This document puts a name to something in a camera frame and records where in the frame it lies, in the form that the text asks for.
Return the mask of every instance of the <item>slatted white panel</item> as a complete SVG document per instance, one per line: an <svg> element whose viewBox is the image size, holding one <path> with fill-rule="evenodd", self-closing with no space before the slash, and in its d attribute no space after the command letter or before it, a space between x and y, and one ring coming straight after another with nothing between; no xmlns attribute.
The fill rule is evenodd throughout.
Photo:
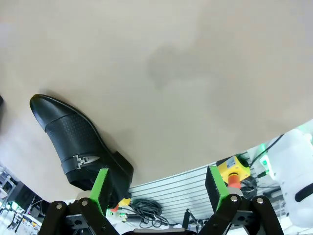
<svg viewBox="0 0 313 235"><path fill-rule="evenodd" d="M208 165L205 165L133 187L130 189L132 200L149 198L159 202L162 206L162 215L173 223L182 223L186 209L189 209L196 219L209 218L213 210L204 185L207 167ZM252 176L257 176L253 169L251 173ZM263 183L270 186L274 184L274 181L267 178L266 181L263 180ZM258 190L258 194L262 194L263 191L264 189Z"/></svg>

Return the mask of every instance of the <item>silver bolt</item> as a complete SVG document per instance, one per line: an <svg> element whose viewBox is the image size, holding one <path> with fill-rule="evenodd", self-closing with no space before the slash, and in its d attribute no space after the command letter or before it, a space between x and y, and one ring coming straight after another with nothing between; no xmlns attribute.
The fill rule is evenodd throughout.
<svg viewBox="0 0 313 235"><path fill-rule="evenodd" d="M237 202L238 201L238 198L236 196L231 196L230 198L233 202Z"/></svg>
<svg viewBox="0 0 313 235"><path fill-rule="evenodd" d="M256 201L257 201L258 203L260 203L260 204L263 203L263 199L262 199L261 197L259 197L258 199L256 199Z"/></svg>
<svg viewBox="0 0 313 235"><path fill-rule="evenodd" d="M61 209L62 208L62 204L61 203L58 203L57 204L57 209Z"/></svg>
<svg viewBox="0 0 313 235"><path fill-rule="evenodd" d="M86 200L82 201L83 206L86 206L87 204L88 204L88 201L86 201Z"/></svg>

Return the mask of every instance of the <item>shoe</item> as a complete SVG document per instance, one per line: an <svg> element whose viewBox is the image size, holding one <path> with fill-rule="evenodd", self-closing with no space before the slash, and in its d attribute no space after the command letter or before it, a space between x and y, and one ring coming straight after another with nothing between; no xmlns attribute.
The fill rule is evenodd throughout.
<svg viewBox="0 0 313 235"><path fill-rule="evenodd" d="M108 207L116 207L128 193L133 166L120 153L111 153L88 117L74 107L36 94L30 100L30 108L50 137L69 183L91 190L99 170L108 168L113 184Z"/></svg>

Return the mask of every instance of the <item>green strip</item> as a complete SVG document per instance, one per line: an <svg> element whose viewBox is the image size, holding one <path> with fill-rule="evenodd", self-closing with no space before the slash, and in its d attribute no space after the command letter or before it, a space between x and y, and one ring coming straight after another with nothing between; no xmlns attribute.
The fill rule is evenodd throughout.
<svg viewBox="0 0 313 235"><path fill-rule="evenodd" d="M216 184L217 191L219 192L219 195L220 195L219 202L218 202L217 208L216 208L216 209L218 209L220 207L222 201L224 200L224 198L226 198L229 195L229 191L225 185L224 180L221 177L221 174L220 174L217 166L210 166L210 170L211 170L214 182Z"/></svg>
<svg viewBox="0 0 313 235"><path fill-rule="evenodd" d="M103 186L103 183L104 183L104 180L106 178L107 173L108 173L107 168L101 169L99 171L98 176L96 178L96 181L94 182L94 185L93 185L93 187L91 189L91 193L90 193L90 199L97 204L98 209L100 210L100 212L102 214L103 214L103 211L102 211L101 206L100 206L99 195L100 195L100 192L101 192L101 189L102 189L102 186Z"/></svg>

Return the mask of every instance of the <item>beige table surface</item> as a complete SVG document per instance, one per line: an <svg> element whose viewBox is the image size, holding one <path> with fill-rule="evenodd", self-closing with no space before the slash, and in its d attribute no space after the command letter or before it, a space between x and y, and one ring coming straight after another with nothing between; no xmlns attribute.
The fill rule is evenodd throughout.
<svg viewBox="0 0 313 235"><path fill-rule="evenodd" d="M313 118L311 1L0 1L0 162L48 201L79 189L29 108L83 111L133 186Z"/></svg>

